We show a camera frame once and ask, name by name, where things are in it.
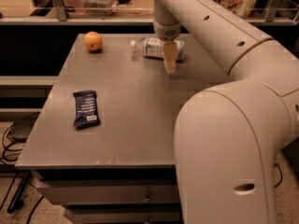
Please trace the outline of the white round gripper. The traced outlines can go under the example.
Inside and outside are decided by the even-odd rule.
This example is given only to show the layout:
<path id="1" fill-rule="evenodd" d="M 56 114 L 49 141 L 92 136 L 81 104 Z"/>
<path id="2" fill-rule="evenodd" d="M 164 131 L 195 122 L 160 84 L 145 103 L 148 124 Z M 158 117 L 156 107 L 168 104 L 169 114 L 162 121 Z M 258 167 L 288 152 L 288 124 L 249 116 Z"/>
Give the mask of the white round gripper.
<path id="1" fill-rule="evenodd" d="M 154 32 L 163 42 L 164 67 L 168 74 L 176 71 L 176 59 L 178 46 L 175 40 L 181 34 L 181 24 L 179 22 L 165 25 L 157 21 L 153 22 Z"/>

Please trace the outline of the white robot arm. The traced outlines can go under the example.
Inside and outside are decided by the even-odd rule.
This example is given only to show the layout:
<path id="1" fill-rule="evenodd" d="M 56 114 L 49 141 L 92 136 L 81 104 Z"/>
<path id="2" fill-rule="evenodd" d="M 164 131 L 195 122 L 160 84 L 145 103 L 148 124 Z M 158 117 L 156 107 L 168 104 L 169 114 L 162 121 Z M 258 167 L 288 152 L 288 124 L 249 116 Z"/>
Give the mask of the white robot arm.
<path id="1" fill-rule="evenodd" d="M 182 24 L 231 79 L 180 109 L 174 157 L 184 224 L 278 224 L 277 154 L 299 134 L 299 61 L 211 0 L 155 0 L 155 33 Z"/>

